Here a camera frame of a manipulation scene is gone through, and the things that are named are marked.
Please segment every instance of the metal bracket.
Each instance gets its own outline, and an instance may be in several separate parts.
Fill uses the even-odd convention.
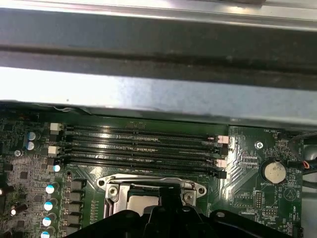
[[[103,189],[105,194],[104,217],[113,215],[119,211],[128,209],[130,188],[159,189],[163,186],[177,184],[181,189],[181,199],[183,204],[195,206],[197,198],[207,193],[206,187],[186,179],[177,177],[153,177],[115,174],[97,180],[97,185]]]

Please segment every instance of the mounting hole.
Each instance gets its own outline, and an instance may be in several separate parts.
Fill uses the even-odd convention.
[[[200,193],[200,194],[205,193],[205,189],[201,187],[200,189],[198,189],[198,193]]]
[[[103,181],[103,180],[99,180],[98,184],[99,184],[99,186],[104,186],[105,181]]]

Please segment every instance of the electrolytic capacitor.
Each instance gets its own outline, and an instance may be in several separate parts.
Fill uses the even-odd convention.
[[[25,203],[21,204],[20,206],[14,207],[11,209],[10,211],[10,215],[11,216],[15,216],[21,212],[24,212],[28,209],[28,205],[26,205]]]
[[[58,205],[58,200],[56,198],[51,198],[49,201],[44,203],[44,209],[46,211],[52,210],[54,207]]]
[[[38,140],[41,138],[41,135],[38,132],[31,131],[27,133],[26,137],[28,140]]]
[[[40,148],[40,144],[37,141],[29,141],[26,144],[26,149],[27,150],[37,150]]]
[[[55,213],[49,213],[46,217],[43,218],[42,224],[45,227],[49,227],[56,219],[57,216]]]
[[[44,232],[41,233],[41,238],[50,238],[54,235],[55,228],[54,227],[48,227]]]
[[[61,170],[61,166],[60,165],[54,165],[53,166],[53,171],[54,172],[59,172]]]
[[[0,188],[0,196],[6,196],[8,193],[11,193],[14,191],[13,186],[7,186]]]
[[[45,191],[48,194],[52,194],[52,193],[56,192],[58,189],[59,189],[58,182],[53,182],[53,183],[46,186]]]

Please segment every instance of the integrated circuit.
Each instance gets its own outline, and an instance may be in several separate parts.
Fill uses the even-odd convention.
[[[41,195],[35,195],[34,196],[34,202],[42,202],[42,196]]]
[[[21,172],[20,173],[20,179],[27,179],[28,178],[28,172]]]

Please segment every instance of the cable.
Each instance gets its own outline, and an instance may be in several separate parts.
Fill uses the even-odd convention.
[[[317,173],[317,168],[303,171],[303,175],[310,175],[310,174],[313,174],[313,173]]]
[[[298,159],[299,161],[303,161],[304,159],[302,158],[302,156],[298,153],[295,145],[296,142],[298,142],[301,139],[307,138],[307,137],[311,137],[311,136],[317,136],[317,131],[312,131],[312,132],[307,132],[301,135],[297,135],[294,136],[292,139],[290,139],[287,143],[288,148],[290,149],[290,151],[294,154],[294,156],[296,157],[296,159]]]
[[[304,160],[304,161],[303,161],[303,164],[304,164],[304,168],[305,168],[305,169],[308,170],[308,169],[310,168],[310,164],[309,164],[307,161]]]
[[[303,186],[317,189],[317,182],[309,182],[309,181],[303,180]]]
[[[298,153],[298,150],[296,149],[296,142],[298,142],[301,139],[308,138],[311,136],[317,136],[317,131],[307,132],[307,133],[304,133],[301,135],[294,136],[287,143],[288,148],[294,154],[296,159],[303,162],[304,168],[305,168],[305,170],[303,171],[303,175],[317,173],[317,168],[316,168],[317,160],[308,161],[308,162],[305,161],[303,159],[303,157]],[[317,189],[317,182],[309,182],[309,181],[303,180],[303,186]]]

